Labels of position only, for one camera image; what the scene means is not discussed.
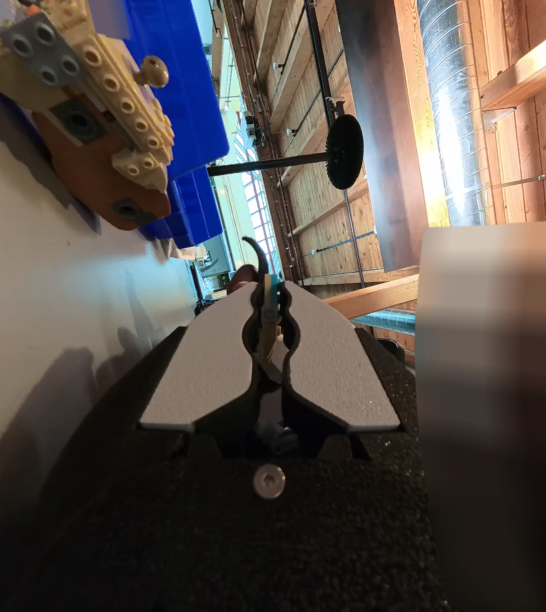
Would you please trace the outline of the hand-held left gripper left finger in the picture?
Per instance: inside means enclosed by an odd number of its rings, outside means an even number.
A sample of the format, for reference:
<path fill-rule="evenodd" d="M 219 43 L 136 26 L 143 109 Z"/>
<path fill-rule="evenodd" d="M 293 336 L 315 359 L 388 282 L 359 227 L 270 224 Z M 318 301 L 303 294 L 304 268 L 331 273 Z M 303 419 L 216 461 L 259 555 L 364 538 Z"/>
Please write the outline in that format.
<path fill-rule="evenodd" d="M 253 359 L 243 331 L 254 313 L 251 299 L 257 288 L 247 283 L 187 326 L 141 416 L 141 426 L 196 427 L 248 391 Z"/>

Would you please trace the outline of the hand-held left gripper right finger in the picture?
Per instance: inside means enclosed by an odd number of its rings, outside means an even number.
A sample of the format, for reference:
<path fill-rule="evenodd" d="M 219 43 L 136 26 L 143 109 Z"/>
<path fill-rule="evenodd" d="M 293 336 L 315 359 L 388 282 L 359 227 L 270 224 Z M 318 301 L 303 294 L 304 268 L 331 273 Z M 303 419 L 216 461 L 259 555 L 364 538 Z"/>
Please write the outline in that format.
<path fill-rule="evenodd" d="M 303 288 L 284 289 L 297 341 L 284 364 L 289 391 L 344 429 L 397 429 L 399 417 L 353 324 Z"/>

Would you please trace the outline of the tan pointed brick piece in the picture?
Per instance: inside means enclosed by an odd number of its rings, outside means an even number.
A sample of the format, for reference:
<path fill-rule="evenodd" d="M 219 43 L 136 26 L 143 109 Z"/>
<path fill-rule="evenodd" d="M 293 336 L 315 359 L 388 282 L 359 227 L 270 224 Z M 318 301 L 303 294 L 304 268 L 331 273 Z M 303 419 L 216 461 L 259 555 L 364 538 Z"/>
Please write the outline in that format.
<path fill-rule="evenodd" d="M 270 363 L 275 352 L 278 338 L 282 336 L 281 319 L 265 321 L 259 330 L 258 353 L 261 362 Z"/>

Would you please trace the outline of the large blue plastic bin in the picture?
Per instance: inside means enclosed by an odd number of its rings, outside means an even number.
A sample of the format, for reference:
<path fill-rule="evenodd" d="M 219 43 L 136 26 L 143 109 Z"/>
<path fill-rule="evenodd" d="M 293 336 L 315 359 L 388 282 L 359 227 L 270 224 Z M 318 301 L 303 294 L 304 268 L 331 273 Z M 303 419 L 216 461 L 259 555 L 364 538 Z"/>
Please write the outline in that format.
<path fill-rule="evenodd" d="M 149 55 L 166 64 L 170 80 L 154 95 L 174 132 L 168 179 L 224 157 L 229 142 L 191 1 L 125 1 L 138 65 Z"/>

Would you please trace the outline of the grey desk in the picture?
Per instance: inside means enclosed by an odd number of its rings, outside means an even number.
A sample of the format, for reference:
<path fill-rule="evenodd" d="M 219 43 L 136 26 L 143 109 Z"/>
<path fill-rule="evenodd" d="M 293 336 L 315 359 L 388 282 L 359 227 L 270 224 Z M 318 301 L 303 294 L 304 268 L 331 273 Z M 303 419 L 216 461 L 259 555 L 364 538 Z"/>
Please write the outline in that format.
<path fill-rule="evenodd" d="M 78 204 L 0 99 L 0 443 L 45 376 L 89 378 L 192 320 L 188 264 Z"/>

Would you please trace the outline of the person's right hand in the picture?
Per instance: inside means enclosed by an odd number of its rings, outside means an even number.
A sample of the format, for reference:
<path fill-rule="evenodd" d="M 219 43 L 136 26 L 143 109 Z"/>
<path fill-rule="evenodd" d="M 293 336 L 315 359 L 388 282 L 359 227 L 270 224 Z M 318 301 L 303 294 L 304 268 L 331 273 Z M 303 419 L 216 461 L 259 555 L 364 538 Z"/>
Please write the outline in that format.
<path fill-rule="evenodd" d="M 244 264 L 229 280 L 226 286 L 226 294 L 230 295 L 251 282 L 259 282 L 258 270 L 252 264 Z"/>

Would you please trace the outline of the background work tables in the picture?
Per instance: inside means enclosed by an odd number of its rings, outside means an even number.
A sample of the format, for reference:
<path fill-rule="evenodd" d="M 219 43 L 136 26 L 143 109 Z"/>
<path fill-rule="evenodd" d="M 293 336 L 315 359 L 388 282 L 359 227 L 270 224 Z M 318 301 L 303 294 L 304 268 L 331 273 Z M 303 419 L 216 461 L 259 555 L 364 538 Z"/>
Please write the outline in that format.
<path fill-rule="evenodd" d="M 198 316 L 209 306 L 226 296 L 228 285 L 235 274 L 231 254 L 221 236 L 202 244 L 206 257 L 190 266 L 196 291 L 194 315 Z"/>

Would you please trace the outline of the wooden support beam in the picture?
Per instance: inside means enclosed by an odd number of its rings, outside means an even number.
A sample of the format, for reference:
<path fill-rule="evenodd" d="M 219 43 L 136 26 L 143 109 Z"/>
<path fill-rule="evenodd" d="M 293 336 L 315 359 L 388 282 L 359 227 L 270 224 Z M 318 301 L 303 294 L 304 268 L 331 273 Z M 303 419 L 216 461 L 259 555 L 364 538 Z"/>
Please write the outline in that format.
<path fill-rule="evenodd" d="M 402 303 L 416 301 L 419 293 L 419 274 L 386 281 L 372 287 L 358 289 L 323 300 L 347 319 L 355 319 L 390 309 Z"/>

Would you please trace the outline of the tan brown brick ship model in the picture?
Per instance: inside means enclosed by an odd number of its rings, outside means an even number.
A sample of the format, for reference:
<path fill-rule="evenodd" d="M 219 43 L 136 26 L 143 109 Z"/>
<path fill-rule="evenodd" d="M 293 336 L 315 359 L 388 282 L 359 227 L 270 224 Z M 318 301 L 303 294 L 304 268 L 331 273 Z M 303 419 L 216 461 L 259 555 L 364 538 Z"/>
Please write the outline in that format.
<path fill-rule="evenodd" d="M 2 1 L 0 94 L 26 111 L 70 194 L 111 225 L 171 214 L 174 132 L 153 89 L 164 61 L 138 65 L 123 1 Z"/>

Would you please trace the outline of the large silver ventilation duct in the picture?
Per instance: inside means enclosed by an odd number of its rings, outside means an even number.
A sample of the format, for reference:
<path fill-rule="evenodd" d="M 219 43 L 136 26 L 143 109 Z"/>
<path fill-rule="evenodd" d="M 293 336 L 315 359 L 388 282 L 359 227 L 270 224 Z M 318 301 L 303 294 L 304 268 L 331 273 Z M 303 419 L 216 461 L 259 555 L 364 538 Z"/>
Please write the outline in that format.
<path fill-rule="evenodd" d="M 445 204 L 451 226 L 494 218 L 467 1 L 417 1 Z"/>

